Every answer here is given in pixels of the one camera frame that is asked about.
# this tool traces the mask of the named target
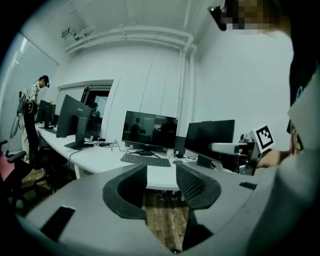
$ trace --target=chair armrest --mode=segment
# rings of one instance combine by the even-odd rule
[[[6,139],[2,139],[0,140],[0,147],[3,145],[3,144],[6,144],[8,141]]]
[[[7,161],[8,161],[8,163],[9,164],[12,164],[12,163],[14,163],[15,161],[17,161],[17,160],[20,160],[20,159],[22,159],[24,156],[26,156],[27,155],[27,153],[25,152],[25,151],[21,151],[21,152],[19,152],[19,153],[17,153],[17,154],[14,154],[13,156],[11,156],[11,157],[9,157],[8,159],[7,159]]]

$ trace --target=wooden floor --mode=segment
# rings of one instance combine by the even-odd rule
[[[169,250],[182,251],[189,211],[186,202],[170,196],[161,198],[149,189],[144,196],[148,228]]]
[[[41,170],[33,170],[23,179],[23,187],[31,186],[33,182],[43,176]],[[68,182],[74,180],[74,175],[67,175],[58,183],[58,188],[62,188]],[[24,207],[18,200],[16,213],[25,216],[27,213],[50,197],[50,188],[46,182],[38,183],[42,197],[37,197],[34,191],[25,194],[29,201],[29,206]],[[162,198],[156,190],[146,189],[142,208],[146,212],[146,222],[150,231],[169,250],[182,251],[182,243],[187,227],[188,206],[185,201],[179,198],[171,198],[169,191]]]

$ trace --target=red chair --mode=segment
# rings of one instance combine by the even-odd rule
[[[7,140],[0,140],[0,149]],[[26,155],[25,151],[21,151],[14,155],[5,156],[0,150],[0,174],[3,180],[4,193],[6,198],[12,198],[11,206],[16,207],[17,200],[23,201],[24,206],[28,201],[24,198],[24,194],[34,190],[37,195],[40,194],[37,185],[29,187],[22,187],[22,179],[26,177],[31,171],[32,166],[22,159]]]

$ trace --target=monitor screen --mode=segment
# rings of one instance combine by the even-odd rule
[[[235,120],[190,123],[184,147],[209,159],[221,160],[217,152],[209,149],[210,143],[232,143]]]
[[[173,149],[177,126],[175,117],[127,111],[122,141]]]
[[[38,112],[36,114],[35,121],[37,123],[38,122],[44,122],[45,118],[46,118],[46,111],[49,111],[50,112],[50,116],[51,116],[52,112],[55,111],[55,110],[56,110],[56,105],[52,105],[49,102],[41,100],[40,104],[39,104]]]

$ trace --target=printed shirt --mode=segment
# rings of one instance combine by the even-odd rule
[[[38,102],[38,93],[40,91],[39,82],[34,83],[25,93],[25,102]]]

